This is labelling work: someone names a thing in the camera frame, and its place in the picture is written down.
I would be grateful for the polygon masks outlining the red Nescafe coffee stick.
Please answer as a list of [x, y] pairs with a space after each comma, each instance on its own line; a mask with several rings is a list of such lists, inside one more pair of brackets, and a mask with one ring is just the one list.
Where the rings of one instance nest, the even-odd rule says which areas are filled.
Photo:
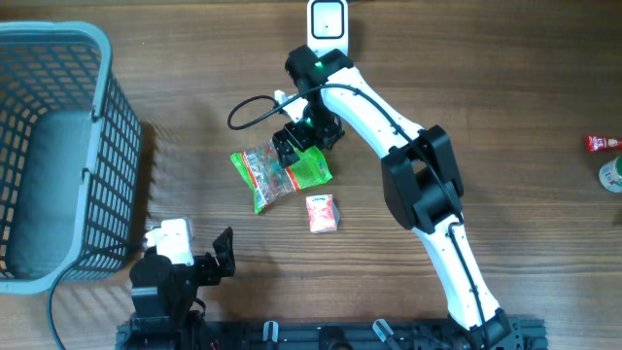
[[619, 150], [622, 148], [622, 140], [616, 137], [587, 135], [585, 137], [585, 147], [589, 153]]

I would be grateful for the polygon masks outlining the orange Kleenex tissue pack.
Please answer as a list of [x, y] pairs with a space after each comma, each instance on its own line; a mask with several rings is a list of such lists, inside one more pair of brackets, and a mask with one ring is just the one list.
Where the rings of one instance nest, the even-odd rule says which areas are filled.
[[331, 194], [307, 196], [305, 203], [312, 233], [337, 231], [340, 216]]

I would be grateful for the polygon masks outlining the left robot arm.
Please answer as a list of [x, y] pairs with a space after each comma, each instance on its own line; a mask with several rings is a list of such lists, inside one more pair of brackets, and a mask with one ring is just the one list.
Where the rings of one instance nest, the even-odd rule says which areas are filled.
[[200, 287], [216, 286], [235, 273], [233, 230], [228, 227], [213, 241], [214, 254], [196, 256], [194, 263], [173, 263], [148, 249], [130, 269], [131, 298], [135, 312], [117, 329], [116, 345], [121, 350], [219, 349], [221, 343], [205, 320], [198, 304]]

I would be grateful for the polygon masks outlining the green Haribo candy bag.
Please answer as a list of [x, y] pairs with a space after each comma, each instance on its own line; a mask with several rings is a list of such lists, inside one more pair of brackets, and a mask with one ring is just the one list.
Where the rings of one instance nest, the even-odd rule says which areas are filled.
[[259, 214], [278, 198], [327, 183], [332, 174], [323, 153], [315, 146], [294, 151], [299, 161], [282, 167], [271, 140], [234, 153], [230, 160], [253, 193], [254, 211]]

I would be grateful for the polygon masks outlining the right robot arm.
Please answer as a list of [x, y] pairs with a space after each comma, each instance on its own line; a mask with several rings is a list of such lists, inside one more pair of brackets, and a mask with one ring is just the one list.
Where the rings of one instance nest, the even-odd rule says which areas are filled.
[[511, 332], [470, 249], [461, 198], [464, 184], [446, 131], [403, 117], [363, 79], [342, 51], [289, 53], [285, 69], [298, 93], [278, 101], [290, 117], [273, 136], [279, 163], [289, 167], [316, 146], [331, 149], [348, 123], [380, 159], [382, 186], [395, 220], [424, 244], [441, 281], [457, 344], [492, 349]]

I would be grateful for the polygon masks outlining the green lid jar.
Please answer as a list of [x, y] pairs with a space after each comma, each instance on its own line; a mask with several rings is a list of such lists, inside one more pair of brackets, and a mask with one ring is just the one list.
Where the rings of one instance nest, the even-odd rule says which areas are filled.
[[612, 193], [622, 192], [621, 157], [605, 163], [599, 170], [601, 185]]

